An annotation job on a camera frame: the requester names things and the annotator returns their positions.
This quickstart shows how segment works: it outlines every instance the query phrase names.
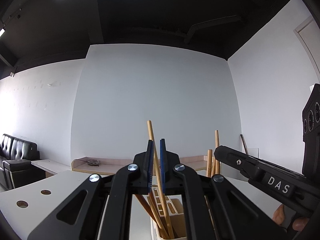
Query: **black ceiling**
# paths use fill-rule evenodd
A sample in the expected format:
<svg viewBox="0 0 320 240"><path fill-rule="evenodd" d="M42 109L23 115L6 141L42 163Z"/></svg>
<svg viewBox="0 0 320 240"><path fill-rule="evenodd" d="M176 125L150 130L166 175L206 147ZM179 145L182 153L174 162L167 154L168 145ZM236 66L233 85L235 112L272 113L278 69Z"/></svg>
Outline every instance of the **black ceiling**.
<svg viewBox="0 0 320 240"><path fill-rule="evenodd" d="M90 44L101 43L159 44L228 59L288 1L0 0L0 78L84 58Z"/></svg>

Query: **hole in table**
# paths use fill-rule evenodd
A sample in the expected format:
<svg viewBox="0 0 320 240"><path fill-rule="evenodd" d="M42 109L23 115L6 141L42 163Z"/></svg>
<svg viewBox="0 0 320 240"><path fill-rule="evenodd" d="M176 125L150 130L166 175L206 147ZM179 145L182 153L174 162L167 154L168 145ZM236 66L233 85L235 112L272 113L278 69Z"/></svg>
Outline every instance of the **hole in table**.
<svg viewBox="0 0 320 240"><path fill-rule="evenodd" d="M19 200L17 201L17 206L20 208L26 208L28 206L28 203L23 200Z"/></svg>
<svg viewBox="0 0 320 240"><path fill-rule="evenodd" d="M41 194L43 194L43 195L50 195L50 194L51 194L51 191L50 191L50 190L47 190L47 189L44 189L44 190L41 190Z"/></svg>

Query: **white table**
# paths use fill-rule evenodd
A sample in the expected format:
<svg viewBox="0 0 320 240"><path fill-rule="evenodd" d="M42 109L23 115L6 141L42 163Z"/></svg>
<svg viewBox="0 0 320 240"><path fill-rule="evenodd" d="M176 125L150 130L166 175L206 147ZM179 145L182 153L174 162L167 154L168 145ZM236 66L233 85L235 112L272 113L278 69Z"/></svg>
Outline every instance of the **white table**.
<svg viewBox="0 0 320 240"><path fill-rule="evenodd" d="M30 232L89 176L88 173L63 171L30 185L2 192L0 210L18 236L26 240ZM269 216L280 204L245 181L229 180ZM44 189L52 193L42 195L40 191ZM19 200L26 201L28 207L18 207L16 203ZM132 198L131 214L129 239L151 240L150 217L135 197Z"/></svg>
<svg viewBox="0 0 320 240"><path fill-rule="evenodd" d="M71 171L70 166L49 159L31 161L31 164L54 175L63 171Z"/></svg>

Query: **screw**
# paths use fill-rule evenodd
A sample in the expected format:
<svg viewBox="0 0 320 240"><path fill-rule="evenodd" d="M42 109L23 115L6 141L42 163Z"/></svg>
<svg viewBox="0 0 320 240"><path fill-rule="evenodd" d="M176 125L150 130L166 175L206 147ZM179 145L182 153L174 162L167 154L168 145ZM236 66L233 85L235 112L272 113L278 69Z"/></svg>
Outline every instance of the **screw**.
<svg viewBox="0 0 320 240"><path fill-rule="evenodd" d="M176 165L174 166L174 169L175 169L176 171L183 171L183 170L185 169L185 166L184 166L183 164L176 164Z"/></svg>
<svg viewBox="0 0 320 240"><path fill-rule="evenodd" d="M99 180L99 175L98 174L92 174L90 177L89 177L89 180L91 182L96 182Z"/></svg>
<svg viewBox="0 0 320 240"><path fill-rule="evenodd" d="M213 180L214 180L215 182L223 182L224 178L223 178L222 175L216 174L216 175L213 176Z"/></svg>
<svg viewBox="0 0 320 240"><path fill-rule="evenodd" d="M129 171L135 171L137 169L138 169L138 165L137 164L132 163L132 164L128 165L128 170Z"/></svg>

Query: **sofa cushion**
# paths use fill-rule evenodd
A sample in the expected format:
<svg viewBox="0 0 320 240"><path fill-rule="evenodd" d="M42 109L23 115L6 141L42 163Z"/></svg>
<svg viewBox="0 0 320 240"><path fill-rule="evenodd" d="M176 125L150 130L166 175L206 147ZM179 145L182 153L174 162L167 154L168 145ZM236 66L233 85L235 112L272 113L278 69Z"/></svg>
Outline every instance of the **sofa cushion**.
<svg viewBox="0 0 320 240"><path fill-rule="evenodd" d="M4 134L1 139L1 153L0 155L10 160L11 158L11 149L14 137Z"/></svg>
<svg viewBox="0 0 320 240"><path fill-rule="evenodd" d="M12 143L11 160L37 160L39 159L37 144L19 138L15 138Z"/></svg>
<svg viewBox="0 0 320 240"><path fill-rule="evenodd" d="M0 156L0 167L4 170L2 161L6 161L7 159L3 156Z"/></svg>

